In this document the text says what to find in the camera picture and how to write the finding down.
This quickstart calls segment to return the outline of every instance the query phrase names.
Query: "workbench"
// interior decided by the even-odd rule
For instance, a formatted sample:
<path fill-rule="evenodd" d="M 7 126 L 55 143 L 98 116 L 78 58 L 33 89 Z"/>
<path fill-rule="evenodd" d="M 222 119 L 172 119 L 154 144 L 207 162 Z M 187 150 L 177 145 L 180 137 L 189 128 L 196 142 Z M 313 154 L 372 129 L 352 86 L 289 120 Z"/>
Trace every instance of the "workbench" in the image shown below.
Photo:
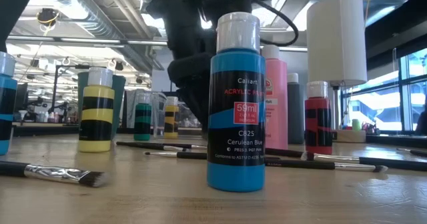
<path fill-rule="evenodd" d="M 77 135 L 15 137 L 2 161 L 108 171 L 90 188 L 0 177 L 0 223 L 425 223 L 427 173 L 386 174 L 266 167 L 262 191 L 229 193 L 207 186 L 206 161 L 144 155 L 132 147 L 78 153 Z M 116 141 L 131 141 L 118 135 Z M 174 143 L 205 145 L 199 137 Z M 290 149 L 303 150 L 302 145 Z M 423 161 L 395 147 L 335 143 L 334 154 Z"/>

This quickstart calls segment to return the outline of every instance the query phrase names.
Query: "pink bottle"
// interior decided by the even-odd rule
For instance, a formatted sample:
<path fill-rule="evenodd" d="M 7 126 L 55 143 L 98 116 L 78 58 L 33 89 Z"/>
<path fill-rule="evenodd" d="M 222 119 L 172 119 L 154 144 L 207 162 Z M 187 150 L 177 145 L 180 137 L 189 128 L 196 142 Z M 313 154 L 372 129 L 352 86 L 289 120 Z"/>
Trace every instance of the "pink bottle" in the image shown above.
<path fill-rule="evenodd" d="M 262 49 L 266 59 L 266 148 L 288 148 L 288 66 L 275 45 Z"/>

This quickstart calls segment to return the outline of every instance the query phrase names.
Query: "acrylic paint bottle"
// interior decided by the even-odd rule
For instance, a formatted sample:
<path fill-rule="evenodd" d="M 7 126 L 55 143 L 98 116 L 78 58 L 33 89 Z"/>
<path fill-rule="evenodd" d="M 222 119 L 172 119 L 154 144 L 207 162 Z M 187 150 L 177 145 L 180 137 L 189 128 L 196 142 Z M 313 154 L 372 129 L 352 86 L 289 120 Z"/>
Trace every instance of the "acrylic paint bottle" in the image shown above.
<path fill-rule="evenodd" d="M 304 143 L 304 98 L 298 74 L 288 74 L 288 143 Z"/>
<path fill-rule="evenodd" d="M 178 97 L 167 97 L 165 113 L 165 138 L 178 138 Z"/>
<path fill-rule="evenodd" d="M 82 152 L 109 151 L 114 106 L 113 71 L 91 67 L 87 84 L 83 90 L 78 149 Z"/>
<path fill-rule="evenodd" d="M 140 93 L 137 95 L 133 130 L 133 139 L 136 141 L 149 140 L 151 131 L 151 93 Z"/>
<path fill-rule="evenodd" d="M 264 186 L 266 64 L 259 51 L 257 17 L 235 12 L 219 19 L 207 131 L 207 183 L 216 189 Z"/>
<path fill-rule="evenodd" d="M 306 151 L 332 154 L 331 107 L 328 83 L 307 83 L 306 100 Z"/>
<path fill-rule="evenodd" d="M 266 147 L 288 148 L 288 66 L 280 60 L 279 47 L 266 45 Z"/>
<path fill-rule="evenodd" d="M 15 59 L 0 51 L 0 155 L 6 155 L 9 150 L 18 84 L 12 79 L 14 72 Z"/>

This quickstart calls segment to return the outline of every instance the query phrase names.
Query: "blue bottle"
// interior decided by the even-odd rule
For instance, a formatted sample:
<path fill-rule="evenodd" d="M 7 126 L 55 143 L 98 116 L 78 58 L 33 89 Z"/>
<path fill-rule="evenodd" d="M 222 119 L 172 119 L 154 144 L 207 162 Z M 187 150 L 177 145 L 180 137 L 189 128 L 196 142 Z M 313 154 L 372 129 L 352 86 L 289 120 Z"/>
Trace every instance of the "blue bottle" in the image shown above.
<path fill-rule="evenodd" d="M 217 55 L 211 59 L 207 183 L 224 191 L 264 186 L 265 59 L 260 20 L 228 13 L 218 20 Z"/>
<path fill-rule="evenodd" d="M 6 155 L 9 150 L 18 84 L 12 79 L 14 72 L 15 59 L 0 51 L 0 155 Z"/>

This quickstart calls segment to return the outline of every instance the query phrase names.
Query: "green bottle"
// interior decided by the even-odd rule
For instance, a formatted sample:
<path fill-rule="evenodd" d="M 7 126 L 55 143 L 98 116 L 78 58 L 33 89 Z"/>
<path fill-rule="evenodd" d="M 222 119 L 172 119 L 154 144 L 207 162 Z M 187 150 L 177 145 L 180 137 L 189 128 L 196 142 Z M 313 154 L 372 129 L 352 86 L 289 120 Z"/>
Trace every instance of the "green bottle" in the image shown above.
<path fill-rule="evenodd" d="M 135 126 L 133 139 L 136 141 L 149 141 L 151 133 L 151 93 L 137 95 L 135 107 Z"/>

